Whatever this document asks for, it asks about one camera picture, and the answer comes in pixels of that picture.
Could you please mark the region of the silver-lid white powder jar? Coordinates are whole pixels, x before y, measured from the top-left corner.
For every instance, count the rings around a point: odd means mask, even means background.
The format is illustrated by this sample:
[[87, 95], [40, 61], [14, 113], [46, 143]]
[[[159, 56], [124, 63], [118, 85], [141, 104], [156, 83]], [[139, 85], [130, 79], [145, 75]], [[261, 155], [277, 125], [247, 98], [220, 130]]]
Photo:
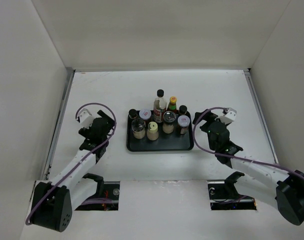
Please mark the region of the silver-lid white powder jar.
[[171, 134], [174, 131], [174, 123], [177, 115], [172, 111], [166, 111], [163, 115], [162, 130], [166, 134]]

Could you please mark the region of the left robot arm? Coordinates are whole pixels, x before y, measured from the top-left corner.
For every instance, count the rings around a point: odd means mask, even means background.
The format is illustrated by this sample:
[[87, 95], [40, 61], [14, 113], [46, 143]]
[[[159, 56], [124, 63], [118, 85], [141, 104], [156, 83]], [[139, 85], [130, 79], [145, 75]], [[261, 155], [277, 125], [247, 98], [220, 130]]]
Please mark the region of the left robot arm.
[[82, 126], [78, 133], [84, 142], [57, 176], [35, 186], [27, 226], [63, 232], [75, 209], [89, 197], [97, 200], [104, 195], [103, 177], [89, 171], [106, 152], [117, 121], [115, 115], [108, 116], [102, 110], [97, 114], [94, 117], [86, 108], [77, 111], [76, 120]]

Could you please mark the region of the small black-cap spice bottle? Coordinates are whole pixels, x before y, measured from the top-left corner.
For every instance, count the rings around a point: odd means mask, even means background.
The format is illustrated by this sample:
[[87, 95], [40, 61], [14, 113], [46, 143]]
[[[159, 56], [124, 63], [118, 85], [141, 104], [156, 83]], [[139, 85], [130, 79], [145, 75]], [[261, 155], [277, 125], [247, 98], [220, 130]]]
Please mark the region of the small black-cap spice bottle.
[[178, 109], [178, 115], [182, 116], [182, 115], [186, 115], [187, 113], [187, 107], [185, 105], [181, 105]]

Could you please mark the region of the red-label lid spice jar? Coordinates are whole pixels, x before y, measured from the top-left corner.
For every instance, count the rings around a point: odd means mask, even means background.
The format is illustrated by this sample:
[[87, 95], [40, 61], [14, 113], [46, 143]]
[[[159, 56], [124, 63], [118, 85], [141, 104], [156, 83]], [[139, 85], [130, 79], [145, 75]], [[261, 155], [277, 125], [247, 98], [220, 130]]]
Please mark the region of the red-label lid spice jar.
[[189, 130], [190, 118], [187, 115], [180, 115], [177, 119], [177, 131], [180, 135], [184, 135]]

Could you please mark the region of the yellow-cap white powder jar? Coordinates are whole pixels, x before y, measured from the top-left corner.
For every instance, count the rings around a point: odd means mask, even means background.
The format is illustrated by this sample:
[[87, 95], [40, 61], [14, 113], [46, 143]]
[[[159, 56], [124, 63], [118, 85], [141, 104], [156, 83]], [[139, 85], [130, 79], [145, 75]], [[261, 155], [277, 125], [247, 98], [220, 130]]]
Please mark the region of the yellow-cap white powder jar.
[[159, 137], [159, 128], [158, 124], [154, 121], [151, 121], [147, 125], [147, 138], [150, 141], [156, 141]]

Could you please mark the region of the tall black-cap sauce bottle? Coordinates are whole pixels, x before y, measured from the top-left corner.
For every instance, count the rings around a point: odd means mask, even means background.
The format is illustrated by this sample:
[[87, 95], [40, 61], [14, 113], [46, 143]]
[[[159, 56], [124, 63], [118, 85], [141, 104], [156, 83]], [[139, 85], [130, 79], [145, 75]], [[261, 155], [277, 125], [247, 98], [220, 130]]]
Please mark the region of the tall black-cap sauce bottle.
[[164, 98], [164, 91], [162, 89], [157, 90], [157, 97], [153, 102], [153, 118], [156, 123], [163, 122], [163, 116], [167, 109], [167, 102]]

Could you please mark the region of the red-label lid brown jar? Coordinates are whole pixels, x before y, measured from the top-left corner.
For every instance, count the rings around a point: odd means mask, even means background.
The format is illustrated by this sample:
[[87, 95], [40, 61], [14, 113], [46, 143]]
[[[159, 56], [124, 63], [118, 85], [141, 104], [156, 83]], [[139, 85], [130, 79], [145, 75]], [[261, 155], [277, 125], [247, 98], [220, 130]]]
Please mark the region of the red-label lid brown jar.
[[139, 117], [144, 121], [144, 125], [147, 126], [151, 121], [152, 112], [148, 109], [141, 109], [139, 111]]

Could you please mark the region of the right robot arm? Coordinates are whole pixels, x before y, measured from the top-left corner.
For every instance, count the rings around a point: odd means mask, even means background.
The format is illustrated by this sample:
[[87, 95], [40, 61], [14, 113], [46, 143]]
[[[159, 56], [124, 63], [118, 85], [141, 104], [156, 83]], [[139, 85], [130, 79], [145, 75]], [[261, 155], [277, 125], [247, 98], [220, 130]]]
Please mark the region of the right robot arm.
[[230, 198], [243, 195], [258, 199], [278, 210], [289, 223], [301, 225], [304, 222], [304, 173], [243, 156], [243, 148], [231, 141], [228, 130], [237, 112], [226, 107], [220, 110], [222, 115], [213, 113], [213, 107], [196, 112], [192, 130], [196, 131], [199, 122], [204, 121], [200, 130], [207, 134], [209, 149], [199, 144], [197, 147], [235, 170], [224, 181], [225, 194]]

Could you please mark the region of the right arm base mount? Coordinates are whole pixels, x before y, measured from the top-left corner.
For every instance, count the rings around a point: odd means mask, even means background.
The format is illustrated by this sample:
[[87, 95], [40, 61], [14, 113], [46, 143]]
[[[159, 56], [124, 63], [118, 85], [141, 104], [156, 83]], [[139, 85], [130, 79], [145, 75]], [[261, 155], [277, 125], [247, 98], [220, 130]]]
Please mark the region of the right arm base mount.
[[239, 171], [226, 179], [207, 182], [210, 209], [212, 211], [257, 210], [254, 198], [239, 194], [235, 184], [245, 174]]

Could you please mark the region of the small dark pepper bottle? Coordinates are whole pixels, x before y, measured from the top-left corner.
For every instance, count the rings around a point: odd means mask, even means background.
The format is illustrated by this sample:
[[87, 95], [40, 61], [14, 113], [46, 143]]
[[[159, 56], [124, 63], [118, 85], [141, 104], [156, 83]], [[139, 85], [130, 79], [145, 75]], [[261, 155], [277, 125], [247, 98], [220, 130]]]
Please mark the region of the small dark pepper bottle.
[[131, 120], [134, 120], [134, 119], [137, 119], [138, 118], [138, 112], [136, 109], [130, 109], [128, 111], [128, 117], [131, 119]]

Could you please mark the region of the yellow-cap red sauce bottle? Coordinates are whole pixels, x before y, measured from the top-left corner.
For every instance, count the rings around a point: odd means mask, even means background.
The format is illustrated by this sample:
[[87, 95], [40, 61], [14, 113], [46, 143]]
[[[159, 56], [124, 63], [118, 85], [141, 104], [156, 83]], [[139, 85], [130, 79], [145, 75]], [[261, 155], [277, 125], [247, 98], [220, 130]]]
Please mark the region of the yellow-cap red sauce bottle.
[[177, 97], [176, 96], [171, 96], [169, 98], [169, 104], [168, 104], [168, 107], [167, 107], [167, 111], [171, 111], [175, 114], [178, 112], [178, 110], [177, 110]]

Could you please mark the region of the black-cap shaker jar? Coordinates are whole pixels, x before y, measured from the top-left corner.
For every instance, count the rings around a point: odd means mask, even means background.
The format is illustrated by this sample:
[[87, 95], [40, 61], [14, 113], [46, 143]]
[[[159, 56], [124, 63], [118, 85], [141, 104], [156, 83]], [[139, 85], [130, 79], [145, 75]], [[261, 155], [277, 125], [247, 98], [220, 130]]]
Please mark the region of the black-cap shaker jar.
[[145, 137], [146, 134], [146, 126], [145, 122], [141, 118], [136, 118], [131, 122], [131, 129], [133, 136], [141, 140]]

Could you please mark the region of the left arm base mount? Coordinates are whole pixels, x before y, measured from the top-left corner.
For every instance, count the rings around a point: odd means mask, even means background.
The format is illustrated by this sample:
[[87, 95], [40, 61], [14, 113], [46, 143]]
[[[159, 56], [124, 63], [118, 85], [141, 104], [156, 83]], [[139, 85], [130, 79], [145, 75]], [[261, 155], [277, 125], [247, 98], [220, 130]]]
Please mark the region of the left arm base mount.
[[82, 180], [96, 183], [96, 192], [86, 198], [76, 211], [118, 211], [121, 183], [119, 181], [104, 181], [102, 176], [87, 173]]

